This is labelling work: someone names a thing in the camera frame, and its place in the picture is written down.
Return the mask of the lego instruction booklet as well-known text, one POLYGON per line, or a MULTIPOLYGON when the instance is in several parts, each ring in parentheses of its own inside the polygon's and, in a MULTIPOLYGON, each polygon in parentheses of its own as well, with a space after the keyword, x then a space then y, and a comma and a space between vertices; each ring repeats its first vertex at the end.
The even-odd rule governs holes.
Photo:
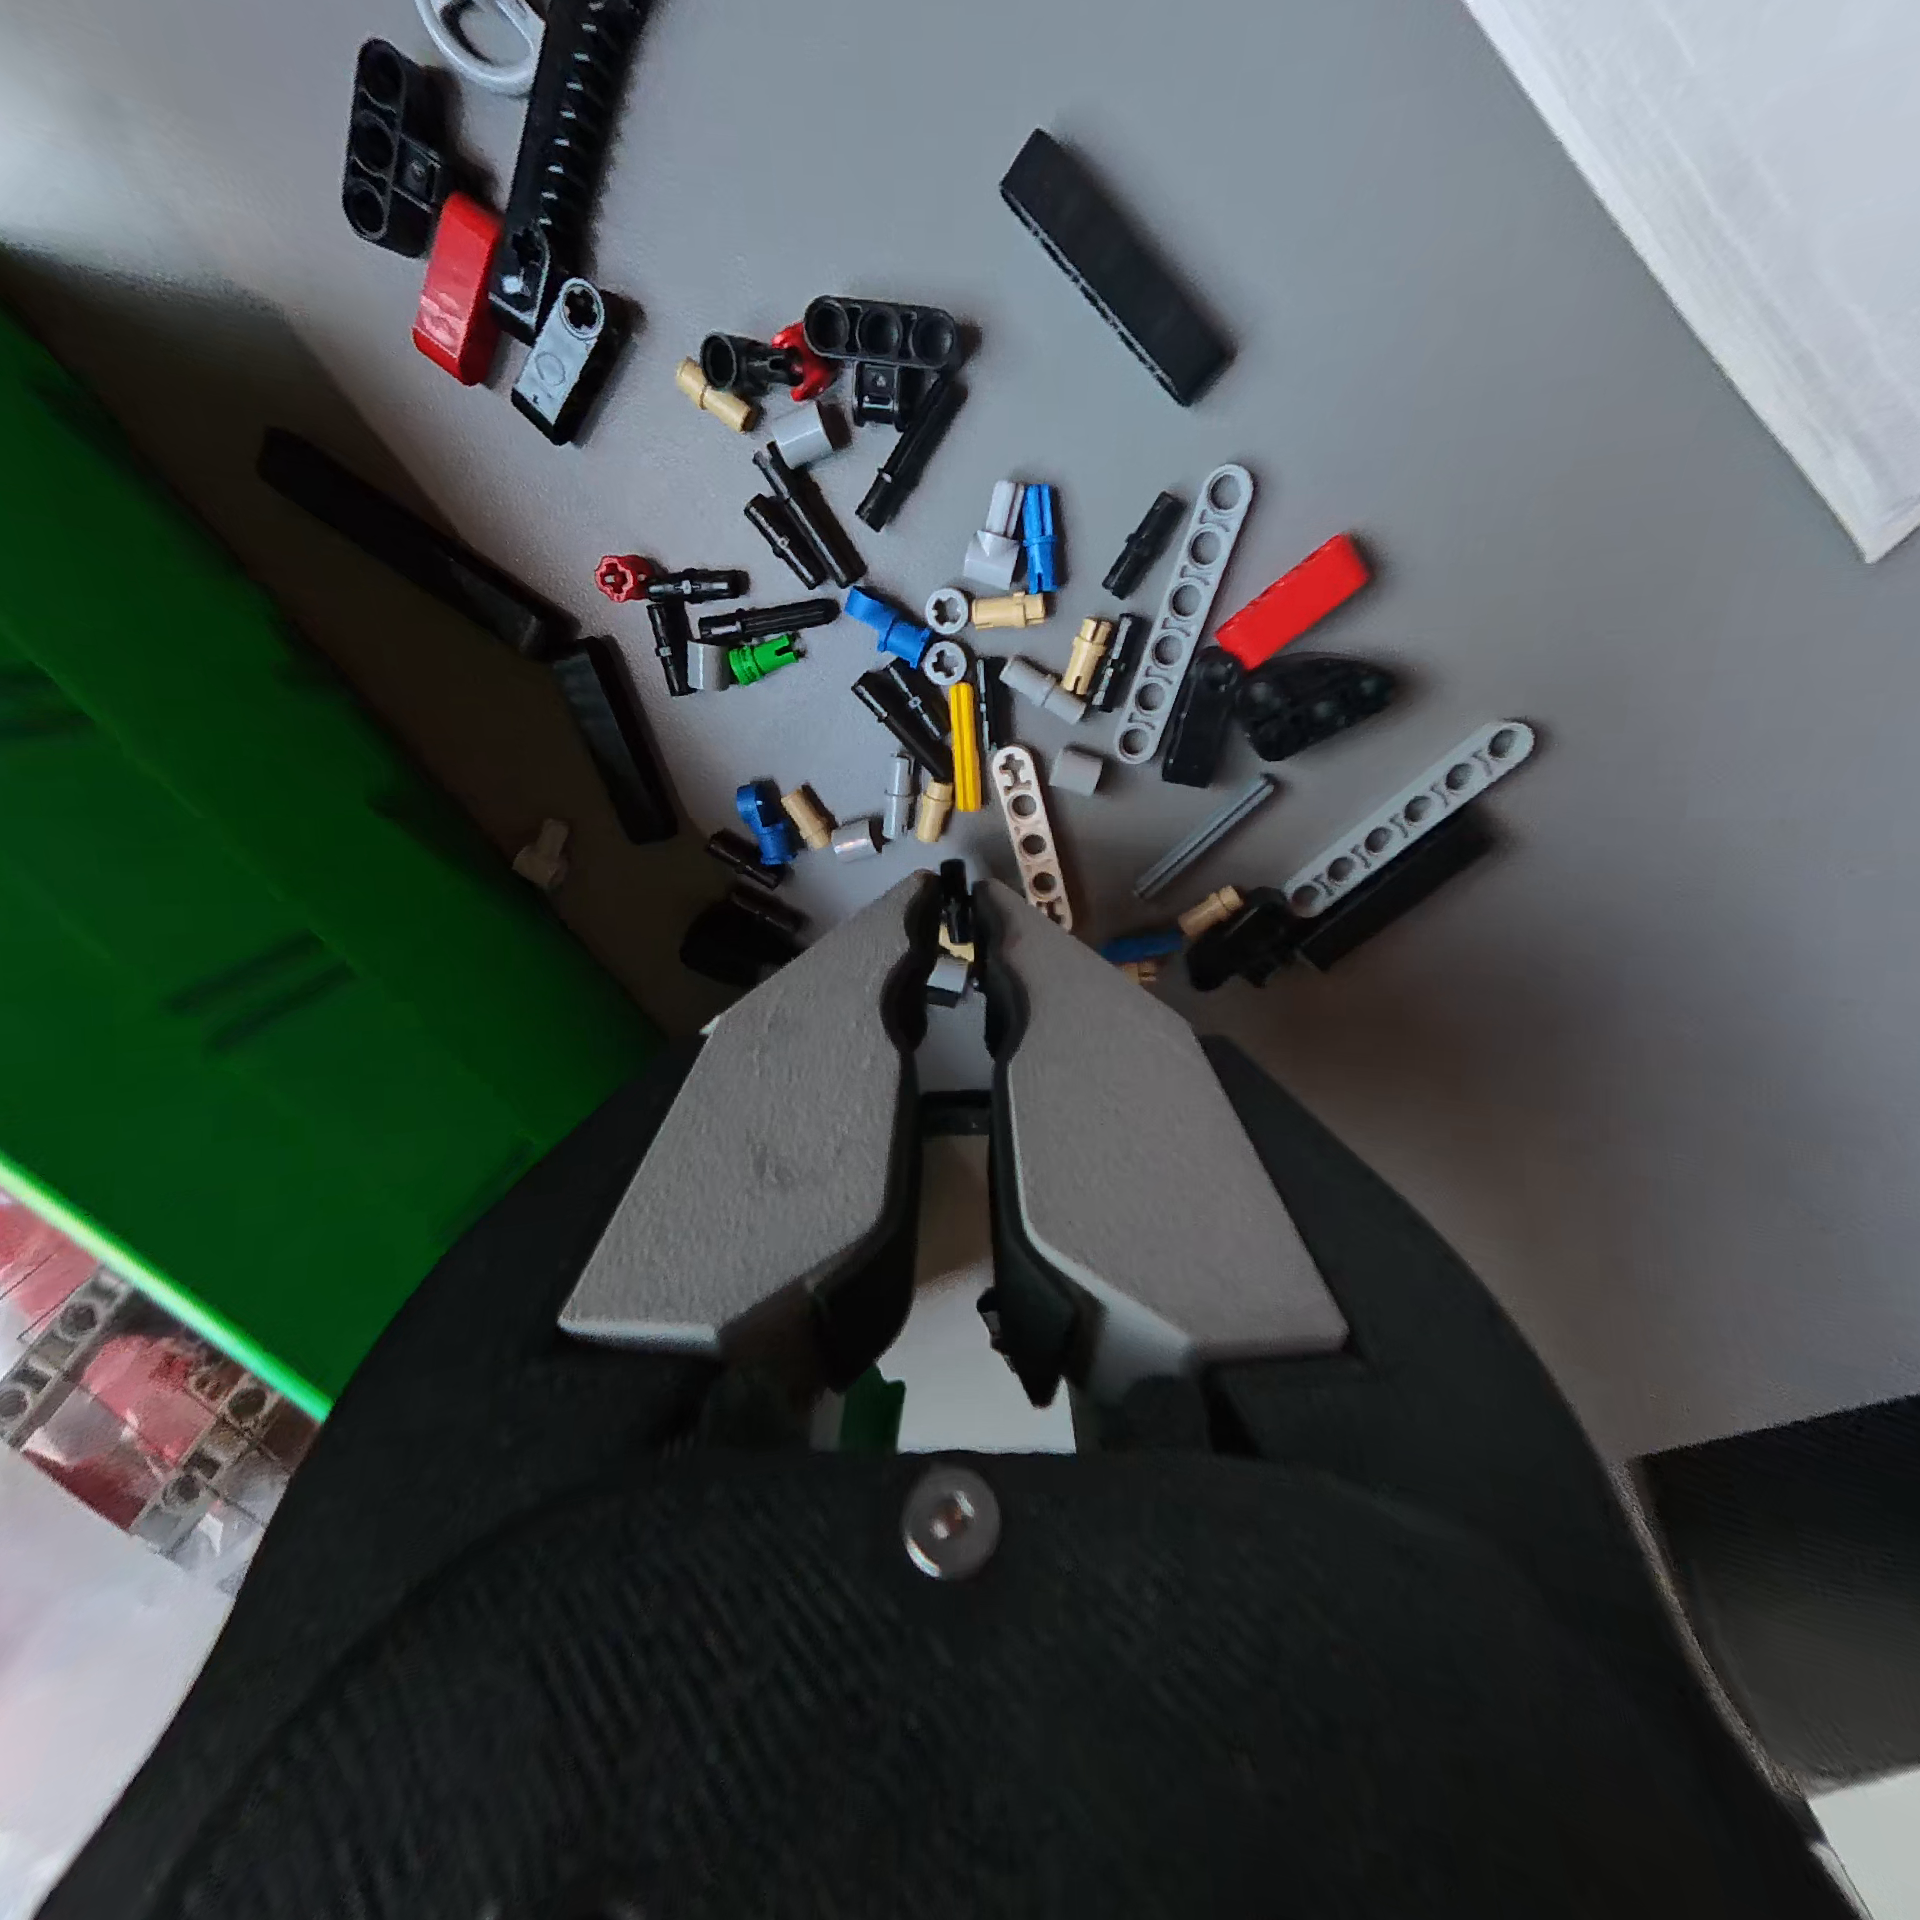
POLYGON ((1469 10, 1864 562, 1885 560, 1919 523, 1919 3, 1469 10))

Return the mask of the small green plastic piece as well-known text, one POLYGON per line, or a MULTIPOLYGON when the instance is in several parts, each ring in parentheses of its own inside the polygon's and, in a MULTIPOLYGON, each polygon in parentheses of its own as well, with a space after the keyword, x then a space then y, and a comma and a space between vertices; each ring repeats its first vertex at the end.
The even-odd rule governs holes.
POLYGON ((817 1408, 811 1445, 818 1450, 834 1453, 894 1456, 903 1410, 905 1383, 872 1363, 846 1390, 830 1392, 817 1408))

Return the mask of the green plastic bin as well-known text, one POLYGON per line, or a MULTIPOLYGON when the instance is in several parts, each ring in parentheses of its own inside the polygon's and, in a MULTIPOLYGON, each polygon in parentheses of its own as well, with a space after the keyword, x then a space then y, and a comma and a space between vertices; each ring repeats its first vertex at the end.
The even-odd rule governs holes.
POLYGON ((658 1033, 6 314, 6 1189, 322 1417, 658 1033))

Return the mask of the pile of lego pieces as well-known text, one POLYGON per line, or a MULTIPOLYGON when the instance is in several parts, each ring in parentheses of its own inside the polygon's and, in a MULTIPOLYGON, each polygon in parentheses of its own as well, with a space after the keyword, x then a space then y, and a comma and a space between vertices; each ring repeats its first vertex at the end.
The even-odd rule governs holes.
MULTIPOLYGON (((414 133, 409 109, 426 101, 426 72, 384 39, 370 39, 357 57, 354 106, 344 174, 344 213, 351 225, 391 250, 426 258, 416 311, 416 347, 441 370, 482 376, 493 365, 496 321, 528 342, 513 405, 549 440, 566 442, 603 384, 603 360, 617 353, 617 313, 610 295, 583 274, 562 274, 562 242, 579 237, 567 221, 592 195, 592 168, 601 159, 606 128, 594 118, 613 104, 630 47, 630 26, 615 19, 615 3, 583 3, 579 15, 557 3, 544 26, 544 47, 531 53, 531 106, 514 181, 514 213, 503 223, 493 208, 463 189, 449 189, 451 171, 427 150, 432 134, 414 133)), ((1001 199, 1111 325, 1151 375, 1177 401, 1208 392, 1232 351, 1213 317, 1133 217, 1120 209, 1090 168, 1062 138, 1035 130, 999 185, 1001 199)), ((912 488, 925 454, 966 398, 955 376, 958 325, 945 311, 914 301, 855 295, 822 295, 803 321, 771 342, 713 334, 702 351, 681 363, 678 381, 713 416, 745 430, 753 394, 791 385, 795 398, 832 384, 850 367, 857 414, 870 399, 901 401, 878 416, 898 424, 898 439, 865 494, 857 517, 874 530, 896 511, 912 488)), ((1072 642, 1063 674, 1049 675, 1024 655, 973 657, 963 633, 969 621, 985 633, 999 614, 1014 626, 1038 623, 1057 593, 1057 497, 1049 487, 1007 482, 995 519, 974 539, 974 560, 991 562, 991 546, 1009 546, 1014 571, 1024 571, 1021 592, 967 599, 963 592, 929 600, 934 629, 857 582, 857 555, 840 541, 827 507, 808 505, 799 483, 811 454, 794 434, 775 435, 755 454, 766 496, 749 503, 749 519, 795 569, 805 584, 832 578, 840 599, 822 595, 794 608, 763 608, 763 616, 707 616, 699 637, 687 635, 687 602, 737 587, 731 573, 699 573, 691 582, 664 571, 647 573, 640 560, 608 557, 600 584, 608 595, 640 599, 654 619, 658 654, 678 696, 726 685, 751 685, 799 657, 795 633, 832 623, 840 614, 872 623, 881 646, 877 666, 853 693, 896 735, 898 753, 889 808, 905 808, 905 827, 941 838, 947 814, 958 803, 949 776, 967 794, 992 774, 1007 803, 1024 887, 1033 905, 1067 928, 1072 920, 1062 861, 1046 850, 1040 776, 1024 747, 992 730, 1003 698, 1032 701, 1080 723, 1088 713, 1114 713, 1114 753, 1149 765, 1168 747, 1168 781, 1206 784, 1217 770, 1226 728, 1246 721, 1261 752, 1283 758, 1311 747, 1350 721, 1376 713, 1394 690, 1392 675, 1370 663, 1335 655, 1239 657, 1230 643, 1199 646, 1217 587, 1256 479, 1234 464, 1219 465, 1201 487, 1182 530, 1182 560, 1153 619, 1139 613, 1090 616, 1072 642)), ((306 511, 337 525, 370 555, 384 557, 424 587, 449 587, 459 602, 472 587, 474 606, 494 592, 481 560, 456 550, 346 467, 329 465, 306 442, 271 435, 261 472, 306 511)), ((1517 771, 1537 738, 1522 721, 1485 726, 1442 762, 1422 774, 1409 793, 1385 801, 1354 827, 1331 853, 1317 855, 1288 887, 1254 888, 1243 903, 1230 890, 1213 895, 1182 920, 1191 982, 1209 992, 1227 975, 1261 985, 1288 960, 1331 969, 1415 905, 1469 870, 1498 842, 1485 818, 1481 797, 1517 771)), ((720 981, 758 985, 799 950, 803 922, 778 898, 800 847, 832 847, 834 857, 870 857, 893 846, 881 823, 855 819, 841 832, 808 811, 809 793, 783 793, 778 784, 739 789, 745 837, 720 830, 712 857, 730 863, 745 894, 707 910, 689 925, 685 961, 720 981)))

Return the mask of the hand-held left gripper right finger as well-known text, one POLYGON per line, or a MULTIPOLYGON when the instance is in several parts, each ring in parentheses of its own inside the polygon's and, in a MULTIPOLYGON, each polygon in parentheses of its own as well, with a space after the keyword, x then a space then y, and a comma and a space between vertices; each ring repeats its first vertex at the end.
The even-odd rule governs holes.
POLYGON ((974 890, 999 1347, 1035 1406, 1337 1352, 1350 1321, 1187 1018, 974 890))

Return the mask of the white printed paper bag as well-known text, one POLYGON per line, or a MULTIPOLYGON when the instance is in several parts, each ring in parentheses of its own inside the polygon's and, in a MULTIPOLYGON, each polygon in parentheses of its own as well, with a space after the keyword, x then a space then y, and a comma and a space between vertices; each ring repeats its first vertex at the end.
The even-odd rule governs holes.
POLYGON ((233 1602, 2 1457, 2 1914, 35 1914, 200 1675, 233 1602))

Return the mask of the clear plastic bag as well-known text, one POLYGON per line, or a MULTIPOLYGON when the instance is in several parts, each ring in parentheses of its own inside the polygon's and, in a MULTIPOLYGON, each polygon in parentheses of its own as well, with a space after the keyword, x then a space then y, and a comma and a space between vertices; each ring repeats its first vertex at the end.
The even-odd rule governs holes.
POLYGON ((2 1198, 2 1453, 238 1594, 321 1421, 2 1198))

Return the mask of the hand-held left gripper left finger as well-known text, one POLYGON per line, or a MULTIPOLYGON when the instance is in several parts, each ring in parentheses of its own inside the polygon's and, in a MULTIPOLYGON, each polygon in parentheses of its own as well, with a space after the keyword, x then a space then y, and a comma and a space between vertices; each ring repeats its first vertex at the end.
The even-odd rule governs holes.
POLYGON ((925 987, 942 885, 910 872, 723 1013, 560 1328, 843 1390, 914 1289, 925 987))

